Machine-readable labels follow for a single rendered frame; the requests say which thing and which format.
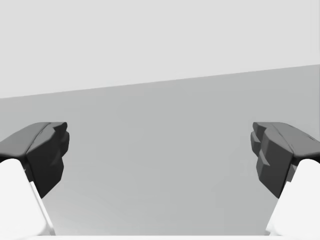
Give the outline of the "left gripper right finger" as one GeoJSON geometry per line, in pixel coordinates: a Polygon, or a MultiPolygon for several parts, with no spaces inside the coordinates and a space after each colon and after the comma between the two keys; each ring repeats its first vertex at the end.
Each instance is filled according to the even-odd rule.
{"type": "Polygon", "coordinates": [[[282,122],[254,122],[259,181],[278,199],[271,236],[320,236],[320,141],[282,122]]]}

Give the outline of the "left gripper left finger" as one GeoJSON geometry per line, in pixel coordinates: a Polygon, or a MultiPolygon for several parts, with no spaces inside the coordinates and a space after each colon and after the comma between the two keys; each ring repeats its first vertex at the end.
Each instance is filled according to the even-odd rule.
{"type": "Polygon", "coordinates": [[[66,122],[36,122],[0,141],[0,236],[54,236],[43,198],[60,182],[66,122]]]}

